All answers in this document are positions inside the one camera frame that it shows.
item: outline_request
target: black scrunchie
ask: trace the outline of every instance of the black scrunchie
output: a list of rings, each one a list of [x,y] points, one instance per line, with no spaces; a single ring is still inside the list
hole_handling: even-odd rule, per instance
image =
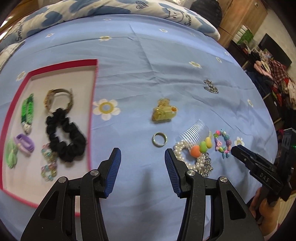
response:
[[[76,156],[81,156],[85,151],[86,139],[79,132],[77,126],[74,122],[69,123],[69,118],[65,117],[65,111],[61,108],[58,108],[53,116],[48,116],[46,119],[46,132],[48,134],[50,143],[50,149],[58,153],[59,157],[65,162],[72,162]],[[66,142],[59,141],[59,138],[56,136],[56,128],[58,125],[62,126],[62,129],[70,133],[70,139],[72,143],[68,146]]]

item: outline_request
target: silver ring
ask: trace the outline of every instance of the silver ring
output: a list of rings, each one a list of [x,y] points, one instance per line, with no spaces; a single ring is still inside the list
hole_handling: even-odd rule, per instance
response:
[[[164,138],[164,140],[165,140],[165,143],[163,143],[162,145],[156,143],[156,141],[155,141],[155,136],[156,136],[156,135],[162,136],[162,137]],[[155,133],[155,134],[153,135],[153,137],[152,137],[152,142],[153,142],[153,144],[154,144],[155,146],[157,146],[157,147],[163,147],[163,146],[167,143],[167,141],[168,141],[167,136],[166,136],[165,134],[161,133],[161,132],[157,132],[157,133]]]

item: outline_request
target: blanket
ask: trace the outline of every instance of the blanket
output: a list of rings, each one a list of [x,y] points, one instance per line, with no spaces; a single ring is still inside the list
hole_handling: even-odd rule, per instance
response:
[[[63,0],[24,17],[0,43],[0,52],[10,44],[56,24],[105,14],[140,14],[173,21],[219,40],[218,30],[199,14],[163,0]]]

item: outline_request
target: pearl bracelet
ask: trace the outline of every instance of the pearl bracelet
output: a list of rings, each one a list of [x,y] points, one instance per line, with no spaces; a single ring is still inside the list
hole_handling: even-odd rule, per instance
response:
[[[183,162],[185,162],[185,158],[182,156],[182,150],[184,148],[187,148],[188,150],[190,149],[189,143],[184,140],[177,142],[174,146],[174,154],[177,160],[183,161]],[[185,162],[185,163],[188,169],[195,170],[196,172],[201,174],[203,177],[208,177],[209,172],[213,170],[211,166],[211,162],[212,162],[211,158],[209,157],[209,154],[206,152],[206,153],[202,153],[200,157],[196,158],[196,162],[194,165],[188,162]]]

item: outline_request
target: green hair tie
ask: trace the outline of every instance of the green hair tie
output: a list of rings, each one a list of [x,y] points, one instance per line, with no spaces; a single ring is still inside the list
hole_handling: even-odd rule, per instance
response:
[[[30,134],[32,131],[33,114],[34,94],[30,94],[30,96],[22,103],[21,124],[26,134]]]
[[[17,145],[10,139],[6,145],[5,159],[9,168],[13,168],[17,163]]]

